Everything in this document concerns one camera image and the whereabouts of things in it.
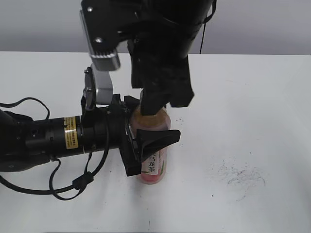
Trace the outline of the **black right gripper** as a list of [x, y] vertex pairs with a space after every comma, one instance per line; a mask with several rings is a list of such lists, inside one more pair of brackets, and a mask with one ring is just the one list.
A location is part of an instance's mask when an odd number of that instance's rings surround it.
[[194, 97], [188, 52], [193, 24], [140, 24], [128, 40], [132, 61], [132, 87], [141, 88], [140, 112], [156, 115], [169, 103], [187, 107]]

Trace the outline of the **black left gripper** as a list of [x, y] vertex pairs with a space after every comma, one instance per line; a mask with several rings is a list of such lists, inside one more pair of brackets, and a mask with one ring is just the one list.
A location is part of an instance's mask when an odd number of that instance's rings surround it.
[[180, 140], [179, 130], [146, 131], [137, 130], [136, 141], [129, 127], [129, 119], [140, 100], [132, 96], [114, 94], [112, 102], [106, 107], [95, 107], [92, 111], [85, 109], [85, 98], [81, 98], [81, 130], [84, 150], [104, 151], [99, 165], [92, 172], [96, 175], [103, 167], [110, 149], [118, 149], [127, 176], [141, 173], [141, 162], [151, 155]]

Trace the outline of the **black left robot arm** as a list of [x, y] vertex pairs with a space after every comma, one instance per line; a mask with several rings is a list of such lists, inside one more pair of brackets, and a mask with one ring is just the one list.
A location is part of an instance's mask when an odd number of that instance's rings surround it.
[[0, 113], [0, 170], [19, 172], [62, 158], [105, 149], [118, 149], [127, 176], [141, 173], [153, 153], [180, 140], [178, 130], [138, 130], [129, 119], [138, 100], [115, 94], [107, 107], [84, 110], [81, 116], [34, 121], [8, 111]]

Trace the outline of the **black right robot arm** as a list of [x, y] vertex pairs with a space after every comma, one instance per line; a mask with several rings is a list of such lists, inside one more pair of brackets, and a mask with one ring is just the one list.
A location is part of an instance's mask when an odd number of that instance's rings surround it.
[[188, 54], [215, 0], [145, 0], [142, 27], [131, 40], [131, 85], [141, 88], [140, 112], [157, 114], [166, 104], [188, 107], [194, 97]]

